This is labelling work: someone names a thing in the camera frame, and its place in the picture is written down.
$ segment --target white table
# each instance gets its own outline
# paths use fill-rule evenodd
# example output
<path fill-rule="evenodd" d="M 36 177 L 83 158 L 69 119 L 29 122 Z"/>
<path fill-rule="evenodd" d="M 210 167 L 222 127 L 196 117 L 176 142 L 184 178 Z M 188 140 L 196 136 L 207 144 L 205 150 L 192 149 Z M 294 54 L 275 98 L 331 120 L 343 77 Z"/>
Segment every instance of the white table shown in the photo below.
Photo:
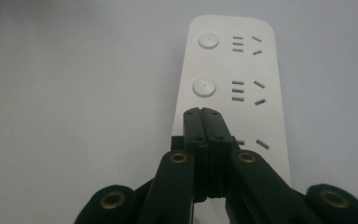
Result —
<path fill-rule="evenodd" d="M 0 223 L 72 223 L 154 176 L 203 14 L 274 28 L 293 188 L 358 197 L 358 1 L 0 1 Z"/>

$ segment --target electrical outlet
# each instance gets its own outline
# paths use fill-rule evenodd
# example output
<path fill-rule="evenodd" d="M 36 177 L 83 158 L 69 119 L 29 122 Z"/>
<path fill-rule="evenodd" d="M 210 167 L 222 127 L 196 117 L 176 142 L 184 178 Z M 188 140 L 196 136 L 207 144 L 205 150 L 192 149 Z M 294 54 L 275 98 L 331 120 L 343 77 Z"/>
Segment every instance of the electrical outlet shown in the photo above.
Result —
<path fill-rule="evenodd" d="M 191 22 L 172 135 L 183 135 L 183 114 L 193 107 L 219 111 L 239 146 L 260 154 L 290 185 L 277 53 L 267 23 L 211 15 Z M 195 205 L 195 217 L 228 223 L 224 200 L 205 203 Z"/>

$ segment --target power strip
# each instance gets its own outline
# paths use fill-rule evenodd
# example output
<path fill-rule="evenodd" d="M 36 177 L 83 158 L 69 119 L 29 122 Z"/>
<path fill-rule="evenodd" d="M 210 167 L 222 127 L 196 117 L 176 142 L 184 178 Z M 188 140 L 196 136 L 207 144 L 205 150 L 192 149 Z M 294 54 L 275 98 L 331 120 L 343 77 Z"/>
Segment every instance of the power strip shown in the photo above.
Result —
<path fill-rule="evenodd" d="M 267 23 L 213 15 L 190 23 L 173 136 L 183 135 L 183 114 L 193 107 L 219 111 L 240 147 L 260 154 L 290 185 L 277 53 Z M 223 200 L 195 205 L 195 222 L 228 223 L 222 214 Z"/>

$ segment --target round button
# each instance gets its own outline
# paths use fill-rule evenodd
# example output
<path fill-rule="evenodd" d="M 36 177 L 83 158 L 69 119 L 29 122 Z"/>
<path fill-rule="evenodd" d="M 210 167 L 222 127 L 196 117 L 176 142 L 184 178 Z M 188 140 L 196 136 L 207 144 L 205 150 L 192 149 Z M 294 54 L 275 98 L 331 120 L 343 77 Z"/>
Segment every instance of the round button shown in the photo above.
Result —
<path fill-rule="evenodd" d="M 214 49 L 218 43 L 217 36 L 211 33 L 203 34 L 199 39 L 199 44 L 203 49 Z"/>
<path fill-rule="evenodd" d="M 206 98 L 214 94 L 216 90 L 216 85 L 213 80 L 208 77 L 202 77 L 197 79 L 193 84 L 193 91 L 199 97 Z"/>

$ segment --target screw hole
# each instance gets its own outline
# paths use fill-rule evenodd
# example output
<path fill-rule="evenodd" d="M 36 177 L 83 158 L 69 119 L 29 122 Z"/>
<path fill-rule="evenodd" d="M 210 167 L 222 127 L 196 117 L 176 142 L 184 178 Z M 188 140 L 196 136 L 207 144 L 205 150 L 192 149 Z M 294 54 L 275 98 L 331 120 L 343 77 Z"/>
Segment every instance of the screw hole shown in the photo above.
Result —
<path fill-rule="evenodd" d="M 104 209 L 115 209 L 120 207 L 124 201 L 125 196 L 121 191 L 113 191 L 101 198 L 100 205 Z"/>
<path fill-rule="evenodd" d="M 251 163 L 255 161 L 255 156 L 248 152 L 243 152 L 238 157 L 243 162 Z"/>
<path fill-rule="evenodd" d="M 175 153 L 171 155 L 171 161 L 175 163 L 183 163 L 187 161 L 187 155 L 183 153 Z"/>
<path fill-rule="evenodd" d="M 344 196 L 332 190 L 322 190 L 321 197 L 326 203 L 336 208 L 347 208 L 350 205 L 350 203 Z"/>

